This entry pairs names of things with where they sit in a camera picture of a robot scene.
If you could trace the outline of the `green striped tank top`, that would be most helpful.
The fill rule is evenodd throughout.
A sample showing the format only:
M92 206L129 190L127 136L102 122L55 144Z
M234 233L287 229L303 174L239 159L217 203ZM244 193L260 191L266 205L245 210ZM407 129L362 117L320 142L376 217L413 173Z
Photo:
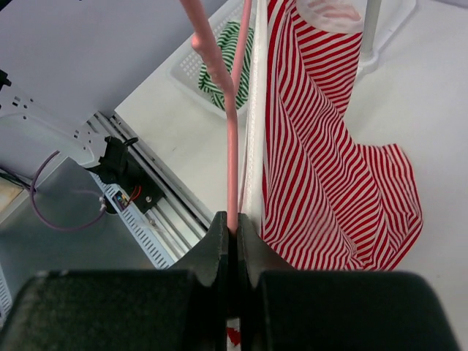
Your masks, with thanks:
M233 62L235 59L235 52L238 44L240 28L241 23L239 21L228 21L222 29L216 41L217 45L221 49L222 59L229 73L232 72L233 68ZM249 99L249 74L253 43L254 30L252 28L249 28L244 52L243 66L239 80L239 87L235 98L237 110L243 107ZM202 92L207 93L209 95L211 103L214 106L220 108L221 110L224 110L224 94L222 93L222 90L219 89L217 85L212 82L211 76L208 74L205 64L202 64L200 68L198 88Z

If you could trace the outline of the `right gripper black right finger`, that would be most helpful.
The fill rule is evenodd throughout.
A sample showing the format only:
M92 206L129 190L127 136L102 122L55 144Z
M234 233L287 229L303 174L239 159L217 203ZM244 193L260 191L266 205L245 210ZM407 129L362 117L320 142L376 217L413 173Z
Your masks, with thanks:
M442 304L400 271L296 270L238 217L242 350L457 350Z

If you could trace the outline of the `red striped tank top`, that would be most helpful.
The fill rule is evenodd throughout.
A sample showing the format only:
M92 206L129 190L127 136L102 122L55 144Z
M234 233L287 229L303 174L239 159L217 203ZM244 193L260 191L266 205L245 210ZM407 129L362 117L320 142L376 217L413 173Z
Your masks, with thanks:
M402 149L344 122L363 18L345 1L262 1L256 24L241 211L299 270L394 269L423 215Z

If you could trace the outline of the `pink wire hanger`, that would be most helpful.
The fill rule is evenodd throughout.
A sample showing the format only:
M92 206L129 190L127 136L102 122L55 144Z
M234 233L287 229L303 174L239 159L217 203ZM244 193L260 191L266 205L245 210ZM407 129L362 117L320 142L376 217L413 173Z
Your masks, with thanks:
M230 71L222 59L222 51L216 43L201 1L182 1L181 4L194 29L192 48L200 55L212 81L224 94L227 117L227 229L235 237L238 229L238 115L235 98L241 79L252 2L245 1L243 5L235 58Z

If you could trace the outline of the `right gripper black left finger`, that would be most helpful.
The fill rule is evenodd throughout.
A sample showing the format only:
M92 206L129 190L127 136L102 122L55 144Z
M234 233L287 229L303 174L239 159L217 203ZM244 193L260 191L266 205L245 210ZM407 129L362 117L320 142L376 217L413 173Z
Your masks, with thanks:
M226 350L227 214L163 270L48 271L21 288L3 350Z

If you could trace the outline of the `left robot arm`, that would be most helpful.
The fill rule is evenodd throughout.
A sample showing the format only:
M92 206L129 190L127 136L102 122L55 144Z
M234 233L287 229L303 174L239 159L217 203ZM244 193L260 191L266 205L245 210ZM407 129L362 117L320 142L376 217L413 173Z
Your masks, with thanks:
M1 71L1 128L54 148L98 175L105 184L134 186L143 177L129 153L137 138L124 142L87 127L60 122L12 83L5 71Z

